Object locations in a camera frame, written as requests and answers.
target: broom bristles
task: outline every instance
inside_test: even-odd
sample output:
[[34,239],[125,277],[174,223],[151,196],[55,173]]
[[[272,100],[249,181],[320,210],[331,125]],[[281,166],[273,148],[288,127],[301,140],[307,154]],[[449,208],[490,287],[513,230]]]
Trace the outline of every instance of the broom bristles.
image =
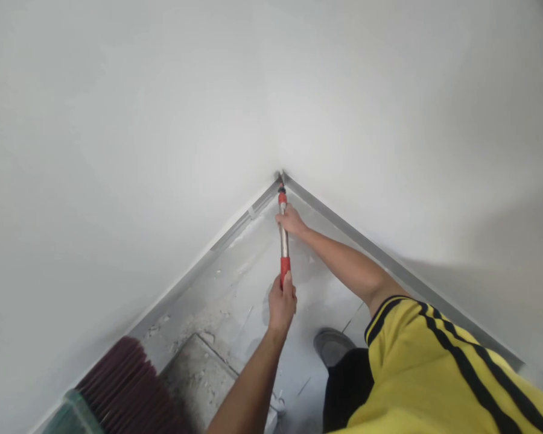
[[187,432],[183,415],[135,338],[121,338],[76,390],[107,434]]

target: hand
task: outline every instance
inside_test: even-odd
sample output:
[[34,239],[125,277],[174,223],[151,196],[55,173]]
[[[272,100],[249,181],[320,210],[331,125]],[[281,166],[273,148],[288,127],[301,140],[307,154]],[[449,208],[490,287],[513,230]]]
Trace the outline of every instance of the hand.
[[300,214],[298,214],[291,204],[288,204],[285,208],[284,215],[276,215],[276,222],[284,226],[286,231],[294,235],[300,235],[308,229],[306,223],[302,221]]
[[270,324],[268,329],[271,332],[287,335],[291,320],[296,313],[296,287],[291,282],[291,271],[288,271],[284,277],[283,291],[279,285],[280,278],[281,275],[276,277],[270,291]]

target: left hand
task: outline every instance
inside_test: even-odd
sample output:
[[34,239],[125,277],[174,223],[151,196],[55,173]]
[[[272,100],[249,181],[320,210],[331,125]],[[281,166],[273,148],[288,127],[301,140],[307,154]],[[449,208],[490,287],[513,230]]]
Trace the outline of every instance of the left hand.
[[290,329],[291,320],[296,313],[296,287],[291,281],[291,271],[284,277],[284,290],[280,287],[277,276],[270,291],[270,324],[268,329],[271,332],[279,332],[287,335]]

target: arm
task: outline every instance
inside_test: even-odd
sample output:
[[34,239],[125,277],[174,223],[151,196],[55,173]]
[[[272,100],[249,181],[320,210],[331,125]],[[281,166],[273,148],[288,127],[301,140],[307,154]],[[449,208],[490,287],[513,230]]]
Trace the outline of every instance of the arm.
[[372,259],[308,228],[291,204],[288,204],[284,215],[276,216],[276,220],[286,231],[309,245],[330,271],[366,303],[372,315],[391,295],[410,296]]
[[276,277],[270,291],[270,323],[267,332],[217,410],[207,429],[208,434],[264,432],[279,355],[297,303],[291,272],[285,275],[283,291],[280,289],[279,278]]

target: forearm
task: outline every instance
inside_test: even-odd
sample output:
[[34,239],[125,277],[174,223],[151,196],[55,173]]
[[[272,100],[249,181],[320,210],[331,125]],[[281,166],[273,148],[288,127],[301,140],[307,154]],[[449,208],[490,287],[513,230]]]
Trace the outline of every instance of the forearm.
[[314,250],[346,287],[371,308],[370,310],[379,289],[393,287],[394,291],[404,292],[382,267],[352,247],[309,228],[297,235]]
[[266,332],[211,421],[208,434],[264,431],[285,338],[282,332]]

